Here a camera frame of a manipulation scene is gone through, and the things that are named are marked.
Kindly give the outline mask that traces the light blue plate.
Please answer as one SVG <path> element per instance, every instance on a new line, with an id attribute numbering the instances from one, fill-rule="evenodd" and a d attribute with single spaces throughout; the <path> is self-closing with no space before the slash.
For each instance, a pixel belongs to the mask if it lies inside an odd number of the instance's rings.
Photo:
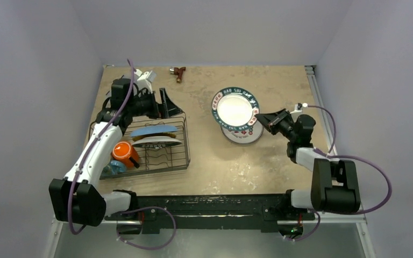
<path id="1" fill-rule="evenodd" d="M 149 134 L 157 133 L 172 133 L 177 132 L 177 127 L 173 125 L 151 125 L 146 127 L 141 127 L 131 132 L 130 137 L 139 137 Z"/>

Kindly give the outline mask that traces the green red lettered plate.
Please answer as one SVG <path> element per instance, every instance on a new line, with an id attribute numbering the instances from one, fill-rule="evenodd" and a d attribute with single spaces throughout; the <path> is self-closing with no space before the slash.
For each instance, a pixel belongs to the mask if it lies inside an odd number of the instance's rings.
<path id="1" fill-rule="evenodd" d="M 260 113 L 256 97 L 243 88 L 228 87 L 218 91 L 211 102 L 214 120 L 231 131 L 244 131 L 254 126 Z"/>

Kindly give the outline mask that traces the green rim white plate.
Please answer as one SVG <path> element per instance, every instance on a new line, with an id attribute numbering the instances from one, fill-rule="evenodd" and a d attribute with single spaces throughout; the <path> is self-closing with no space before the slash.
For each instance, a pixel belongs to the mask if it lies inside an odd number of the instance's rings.
<path id="1" fill-rule="evenodd" d="M 167 137 L 167 136 L 154 136 L 146 137 L 135 141 L 132 145 L 138 148 L 166 148 L 181 145 L 182 141 Z"/>

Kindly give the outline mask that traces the orange mug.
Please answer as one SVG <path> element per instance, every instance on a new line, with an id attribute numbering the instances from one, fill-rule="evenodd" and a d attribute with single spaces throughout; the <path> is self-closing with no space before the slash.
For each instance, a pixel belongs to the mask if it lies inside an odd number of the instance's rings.
<path id="1" fill-rule="evenodd" d="M 126 168 L 140 168 L 140 156 L 128 141 L 117 143 L 112 152 L 114 160 L 121 162 Z"/>

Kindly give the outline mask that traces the blue butterfly mug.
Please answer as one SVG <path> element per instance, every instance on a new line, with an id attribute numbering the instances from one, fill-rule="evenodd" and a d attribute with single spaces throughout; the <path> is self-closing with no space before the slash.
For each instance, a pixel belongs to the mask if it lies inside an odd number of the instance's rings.
<path id="1" fill-rule="evenodd" d="M 111 160 L 102 170 L 101 177 L 116 176 L 127 171 L 127 167 L 120 161 Z"/>

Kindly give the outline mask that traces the yellow patterned plate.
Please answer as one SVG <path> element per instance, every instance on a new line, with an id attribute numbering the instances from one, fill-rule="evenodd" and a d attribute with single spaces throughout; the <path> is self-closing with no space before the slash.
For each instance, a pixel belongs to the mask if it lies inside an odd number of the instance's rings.
<path id="1" fill-rule="evenodd" d="M 169 132 L 165 132 L 165 133 L 161 133 L 162 136 L 164 137 L 171 137 L 171 138 L 176 138 L 176 134 L 174 133 L 169 133 Z"/>

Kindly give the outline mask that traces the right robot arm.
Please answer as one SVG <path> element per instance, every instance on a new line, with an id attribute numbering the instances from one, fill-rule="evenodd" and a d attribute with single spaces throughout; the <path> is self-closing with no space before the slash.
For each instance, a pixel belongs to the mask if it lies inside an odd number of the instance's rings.
<path id="1" fill-rule="evenodd" d="M 311 143 L 316 121 L 307 114 L 296 119 L 286 109 L 257 114 L 256 119 L 272 135 L 288 139 L 287 156 L 312 173 L 309 190 L 289 190 L 280 205 L 282 215 L 295 218 L 302 209 L 348 214 L 358 212 L 361 199 L 353 161 L 327 157 Z"/>

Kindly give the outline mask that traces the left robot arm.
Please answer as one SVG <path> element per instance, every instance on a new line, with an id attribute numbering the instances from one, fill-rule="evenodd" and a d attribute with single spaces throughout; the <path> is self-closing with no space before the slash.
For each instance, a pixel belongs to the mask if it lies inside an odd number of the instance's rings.
<path id="1" fill-rule="evenodd" d="M 58 221 L 67 222 L 73 234 L 80 230 L 74 224 L 98 226 L 103 219 L 119 213 L 134 219 L 139 212 L 136 193 L 114 190 L 101 195 L 95 188 L 103 168 L 109 163 L 114 146 L 120 141 L 134 117 L 166 119 L 182 114 L 182 109 L 159 90 L 161 102 L 147 79 L 115 79 L 111 85 L 110 106 L 97 114 L 93 133 L 73 167 L 62 179 L 53 179 L 48 191 Z"/>

